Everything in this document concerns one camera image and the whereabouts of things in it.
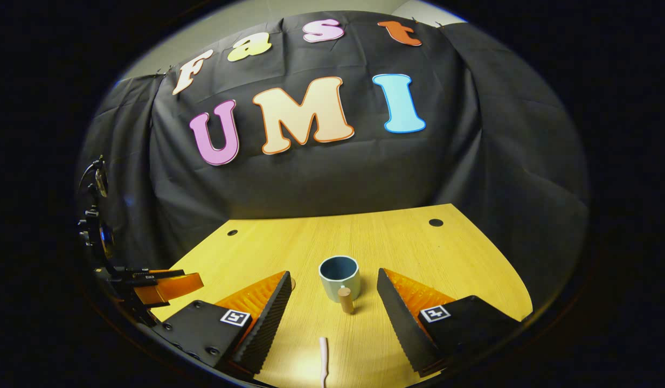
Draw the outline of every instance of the wooden cylinder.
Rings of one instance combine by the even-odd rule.
[[[354,304],[352,303],[352,290],[348,289],[347,287],[342,287],[337,290],[337,296],[340,297],[342,311],[347,314],[352,314],[354,312]]]

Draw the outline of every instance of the beige letter m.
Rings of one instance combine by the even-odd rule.
[[[301,105],[281,88],[268,89],[254,96],[253,103],[261,106],[266,128],[263,153],[280,153],[290,148],[291,142],[282,136],[282,125],[301,145],[306,144],[311,123],[316,118],[318,130],[313,139],[320,143],[349,139],[354,128],[347,124],[340,103],[339,77],[314,79],[308,84]]]

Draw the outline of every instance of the black cloth backdrop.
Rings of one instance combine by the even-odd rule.
[[[345,35],[311,44],[302,27],[339,20]],[[419,47],[395,41],[378,22],[414,29]],[[227,61],[237,40],[268,32],[270,50]],[[328,216],[451,203],[510,260],[535,311],[577,261],[588,219],[581,143],[562,103],[522,59],[470,24],[432,27],[373,12],[313,12],[221,39],[193,83],[172,95],[180,64],[120,81],[106,96],[81,151],[83,172],[98,155],[110,195],[101,204],[115,231],[116,265],[168,268],[228,219]],[[424,130],[397,134],[371,78],[401,73]],[[265,155],[257,93],[283,88],[301,103],[314,79],[343,80],[348,140]],[[209,165],[189,121],[209,113],[215,148],[224,145],[212,110],[234,99],[239,154]],[[81,211],[88,205],[81,196]]]

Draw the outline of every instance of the wooden table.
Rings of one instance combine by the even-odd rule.
[[[431,226],[430,219],[442,226]],[[228,231],[237,230],[234,235]],[[330,302],[318,265],[333,255],[359,262],[362,294],[355,314]],[[275,386],[320,386],[319,337],[328,339],[329,388],[408,386],[418,381],[376,291],[378,268],[422,282],[455,299],[478,295],[522,320],[532,312],[512,265],[450,204],[318,218],[234,219],[172,269],[198,272],[205,287],[153,309],[165,320],[192,300],[215,303],[265,277],[288,270],[296,281],[257,380]]]

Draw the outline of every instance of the blue mug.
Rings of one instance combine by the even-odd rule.
[[[352,300],[359,297],[362,290],[362,276],[359,274],[359,263],[349,256],[332,256],[323,260],[318,266],[318,275],[323,282],[323,289],[333,302],[340,302],[337,292],[347,287],[352,291]]]

